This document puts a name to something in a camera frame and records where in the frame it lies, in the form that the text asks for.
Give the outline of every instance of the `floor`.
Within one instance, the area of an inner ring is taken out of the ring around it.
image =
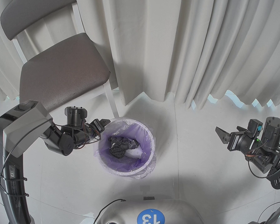
[[[237,125],[247,127],[251,118],[280,118],[280,105],[239,108],[224,96],[215,104],[207,101],[199,111],[175,104],[172,93],[163,103],[142,93],[123,106],[119,91],[113,93],[120,116],[139,120],[152,129],[156,138],[155,170],[141,180],[114,176],[102,169],[92,146],[64,157],[50,152],[38,139],[24,154],[28,178],[25,188],[30,195],[27,202],[36,224],[92,224],[93,217],[110,201],[142,200],[143,196],[186,200],[197,208],[206,224],[247,224],[257,221],[267,206],[280,201],[280,190],[274,190],[266,179],[253,177],[243,154],[229,152],[215,132],[216,126],[228,132],[235,131]],[[0,115],[17,102],[0,101]],[[112,118],[104,94],[72,105],[88,110],[87,121]],[[64,108],[51,113],[55,123],[66,123]],[[279,205],[268,208],[260,221]],[[0,204],[1,223],[7,224],[8,219]]]

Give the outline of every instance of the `white curtain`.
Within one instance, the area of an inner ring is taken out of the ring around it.
[[[10,0],[0,0],[0,13]],[[227,90],[280,103],[280,0],[77,0],[123,104],[141,92],[201,109]],[[70,6],[19,35],[28,58],[77,33]],[[0,26],[0,98],[19,93],[21,61]]]

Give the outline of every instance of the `round blue label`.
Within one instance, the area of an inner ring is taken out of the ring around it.
[[[165,217],[157,209],[146,209],[138,215],[137,224],[165,224]]]

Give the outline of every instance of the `gray upholstered chair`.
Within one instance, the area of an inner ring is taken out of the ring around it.
[[[27,27],[72,4],[79,34],[49,47],[29,61],[17,40]],[[106,93],[114,117],[118,117],[112,95],[110,72],[84,31],[76,0],[12,0],[1,14],[1,26],[13,40],[24,63],[20,79],[20,102],[40,101],[50,112],[70,101],[92,99]]]

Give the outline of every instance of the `chair backrest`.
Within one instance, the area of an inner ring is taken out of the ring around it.
[[[7,38],[12,40],[36,21],[76,2],[76,0],[12,0],[1,14],[1,26]]]

